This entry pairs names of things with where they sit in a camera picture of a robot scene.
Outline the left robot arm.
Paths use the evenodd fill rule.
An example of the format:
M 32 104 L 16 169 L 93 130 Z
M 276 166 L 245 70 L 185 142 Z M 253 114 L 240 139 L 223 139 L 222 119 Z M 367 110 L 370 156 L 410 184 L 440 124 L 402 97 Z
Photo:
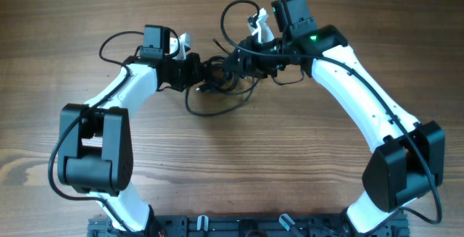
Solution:
M 204 79 L 200 56 L 190 51 L 190 36 L 146 25 L 134 54 L 116 64 L 119 75 L 83 104 L 66 104 L 59 138 L 48 164 L 51 189 L 63 199 L 95 201 L 107 225 L 90 236 L 165 236 L 152 206 L 131 182 L 131 118 L 141 105 L 165 89 L 183 91 Z

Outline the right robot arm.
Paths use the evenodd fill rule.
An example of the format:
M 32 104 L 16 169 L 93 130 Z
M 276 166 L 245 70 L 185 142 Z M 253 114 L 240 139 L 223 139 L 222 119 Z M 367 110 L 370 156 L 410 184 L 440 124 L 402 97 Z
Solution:
M 250 36 L 233 46 L 229 70 L 255 78 L 275 77 L 288 65 L 322 85 L 363 134 L 371 152 L 362 174 L 362 195 L 344 212 L 350 236 L 388 229 L 412 201 L 432 194 L 442 211 L 445 134 L 436 122 L 421 123 L 398 105 L 365 70 L 353 48 L 332 25 L 318 27 L 306 0 L 272 3 L 280 37 L 258 8 L 248 19 Z

